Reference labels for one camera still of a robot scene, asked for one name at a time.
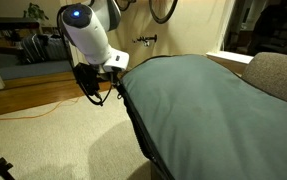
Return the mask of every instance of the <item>white wall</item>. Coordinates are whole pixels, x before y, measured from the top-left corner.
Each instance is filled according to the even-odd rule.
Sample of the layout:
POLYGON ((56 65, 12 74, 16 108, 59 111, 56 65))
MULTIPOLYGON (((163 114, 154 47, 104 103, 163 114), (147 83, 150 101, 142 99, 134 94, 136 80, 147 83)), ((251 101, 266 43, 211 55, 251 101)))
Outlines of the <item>white wall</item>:
POLYGON ((201 54, 213 50, 223 34, 221 29, 230 0, 179 0, 166 24, 154 22, 147 0, 137 1, 122 13, 119 28, 109 33, 112 46, 130 54, 130 67, 156 55, 201 54), (158 35, 150 47, 134 44, 140 36, 158 35))
POLYGON ((45 21, 44 25, 56 26, 60 0, 0 0, 0 17, 23 17, 23 11, 28 8, 30 2, 38 4, 49 17, 50 20, 45 21))

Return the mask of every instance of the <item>bicycle wheel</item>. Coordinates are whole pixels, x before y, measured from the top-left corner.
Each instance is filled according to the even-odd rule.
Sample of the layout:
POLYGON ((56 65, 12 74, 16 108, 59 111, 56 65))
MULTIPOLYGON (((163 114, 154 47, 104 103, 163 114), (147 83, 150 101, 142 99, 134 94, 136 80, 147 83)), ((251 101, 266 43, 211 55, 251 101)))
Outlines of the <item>bicycle wheel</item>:
POLYGON ((172 16, 178 0, 149 0, 153 19, 159 23, 166 23, 172 16))
POLYGON ((130 6, 130 0, 115 0, 117 6, 119 7, 120 11, 126 11, 127 8, 130 6))

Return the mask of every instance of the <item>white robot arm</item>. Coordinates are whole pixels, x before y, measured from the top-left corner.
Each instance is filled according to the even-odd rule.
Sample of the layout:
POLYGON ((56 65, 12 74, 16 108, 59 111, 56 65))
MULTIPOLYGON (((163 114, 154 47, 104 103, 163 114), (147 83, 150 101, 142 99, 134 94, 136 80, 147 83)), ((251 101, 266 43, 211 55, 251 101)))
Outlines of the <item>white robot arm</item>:
POLYGON ((129 55, 112 48, 106 35, 107 31, 116 29, 119 22, 120 11, 114 0, 94 0, 65 9, 61 28, 89 64, 99 65, 100 73, 119 72, 127 68, 129 55))

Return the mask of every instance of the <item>furniture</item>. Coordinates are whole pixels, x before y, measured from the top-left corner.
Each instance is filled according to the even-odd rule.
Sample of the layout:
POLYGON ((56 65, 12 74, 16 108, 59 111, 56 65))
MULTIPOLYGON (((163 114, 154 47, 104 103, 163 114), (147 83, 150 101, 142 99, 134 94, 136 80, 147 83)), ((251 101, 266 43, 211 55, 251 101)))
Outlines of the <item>furniture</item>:
MULTIPOLYGON (((265 100, 273 100, 274 99, 273 100, 274 102, 280 102, 277 99, 281 99, 281 101, 286 101, 287 102, 287 55, 277 54, 277 53, 259 53, 259 54, 257 54, 254 57, 254 59, 249 63, 249 65, 246 67, 241 79, 243 79, 247 83, 251 84, 252 86, 256 87, 257 89, 265 91, 269 95, 275 97, 275 98, 269 98, 267 96, 262 96, 262 97, 265 97, 264 98, 265 100)), ((262 101, 259 98, 255 98, 255 99, 261 101, 261 103, 264 103, 264 101, 262 101)), ((265 117, 265 114, 263 113, 264 110, 263 111, 259 110, 259 108, 260 108, 260 106, 253 107, 252 112, 259 113, 260 115, 258 117, 265 117)), ((248 151, 248 153, 250 153, 251 151, 259 153, 259 154, 262 153, 260 156, 258 156, 258 157, 261 157, 261 159, 254 158, 254 159, 252 159, 253 161, 250 160, 253 157, 250 157, 250 156, 249 157, 242 157, 242 158, 245 159, 245 162, 249 163, 246 166, 244 166, 243 168, 249 168, 248 166, 251 164, 251 161, 252 161, 252 163, 255 162, 255 161, 258 161, 257 162, 258 165, 262 165, 262 162, 264 162, 264 160, 262 162, 260 162, 262 159, 272 158, 273 156, 279 154, 282 151, 284 151, 284 153, 287 154, 287 146, 285 146, 284 144, 282 145, 283 142, 287 141, 286 140, 287 136, 284 136, 285 134, 287 134, 287 130, 286 130, 287 128, 283 128, 282 125, 281 125, 283 123, 283 126, 287 126, 287 123, 286 123, 287 119, 286 118, 283 118, 284 121, 282 121, 282 118, 279 119, 279 120, 276 120, 276 121, 274 121, 274 120, 272 120, 272 121, 265 121, 267 119, 264 120, 264 118, 263 119, 253 119, 253 118, 249 119, 248 118, 248 120, 258 123, 258 124, 257 123, 252 123, 251 124, 251 123, 248 123, 248 122, 244 122, 247 125, 251 125, 253 127, 257 127, 257 129, 256 128, 254 128, 254 129, 252 128, 253 132, 247 131, 247 130, 251 130, 251 127, 248 128, 247 126, 240 126, 242 123, 237 124, 236 126, 233 126, 232 124, 230 124, 231 126, 229 127, 229 128, 231 128, 229 130, 230 131, 230 135, 231 135, 232 139, 235 140, 235 142, 232 143, 232 144, 234 144, 235 146, 240 146, 240 147, 243 146, 244 148, 246 147, 245 149, 231 147, 231 149, 234 149, 234 150, 238 149, 238 150, 240 150, 240 151, 237 151, 237 153, 244 153, 246 151, 248 151), (270 130, 272 130, 274 132, 268 131, 268 133, 265 134, 265 133, 263 133, 264 131, 262 132, 262 129, 266 129, 266 130, 270 129, 270 130), (260 136, 257 135, 257 133, 259 133, 260 131, 261 131, 261 135, 262 135, 261 138, 262 139, 256 139, 257 137, 260 137, 260 136), (251 141, 255 142, 254 144, 258 143, 258 144, 256 144, 257 147, 247 146, 248 145, 247 143, 249 143, 251 141), (274 154, 275 152, 270 152, 271 156, 270 157, 265 157, 266 153, 269 152, 269 150, 268 150, 269 148, 265 149, 263 147, 263 144, 261 144, 261 143, 264 143, 264 142, 266 143, 266 145, 264 145, 264 146, 276 147, 275 151, 277 151, 277 153, 274 154)), ((194 132, 194 133, 195 133, 195 136, 204 135, 204 134, 198 133, 198 132, 194 132)), ((223 149, 214 149, 213 151, 223 151, 223 149)), ((276 161, 278 161, 278 163, 283 162, 285 157, 286 157, 285 155, 284 155, 284 157, 279 157, 279 159, 275 159, 275 162, 276 161)), ((214 159, 211 159, 211 158, 209 159, 209 161, 212 161, 212 163, 220 162, 220 160, 214 160, 214 159)), ((230 166, 231 162, 225 162, 226 168, 228 168, 230 166)), ((203 166, 202 166, 203 168, 199 169, 199 170, 201 170, 203 172, 206 171, 206 168, 209 168, 209 167, 206 166, 206 164, 211 164, 211 163, 204 162, 202 160, 200 160, 199 163, 203 164, 203 166)), ((281 164, 283 164, 284 168, 285 167, 287 168, 287 162, 283 162, 281 164)), ((258 171, 258 170, 252 171, 253 174, 248 174, 249 175, 248 177, 252 177, 253 179, 255 179, 256 175, 260 175, 261 170, 262 169, 260 169, 260 171, 258 171)), ((152 179, 162 179, 159 176, 158 172, 159 172, 158 168, 155 168, 153 163, 151 163, 151 178, 152 179)), ((274 174, 273 174, 272 171, 271 171, 271 177, 276 175, 277 172, 278 171, 274 170, 274 172, 273 172, 274 174)))

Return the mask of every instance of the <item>bicycle tire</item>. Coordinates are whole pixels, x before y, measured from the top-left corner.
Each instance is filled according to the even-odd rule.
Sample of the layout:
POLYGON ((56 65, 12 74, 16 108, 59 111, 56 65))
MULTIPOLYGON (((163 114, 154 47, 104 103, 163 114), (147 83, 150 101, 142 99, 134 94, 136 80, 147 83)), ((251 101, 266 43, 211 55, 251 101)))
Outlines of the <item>bicycle tire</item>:
POLYGON ((149 6, 150 6, 152 17, 158 24, 164 24, 171 18, 178 0, 172 0, 170 9, 167 12, 165 12, 164 15, 162 16, 159 14, 159 12, 157 12, 157 9, 160 10, 160 8, 154 8, 154 6, 157 6, 157 5, 161 6, 162 4, 165 6, 166 5, 165 3, 167 1, 149 0, 149 6))
POLYGON ((120 11, 126 11, 131 3, 129 0, 115 0, 115 2, 120 11))

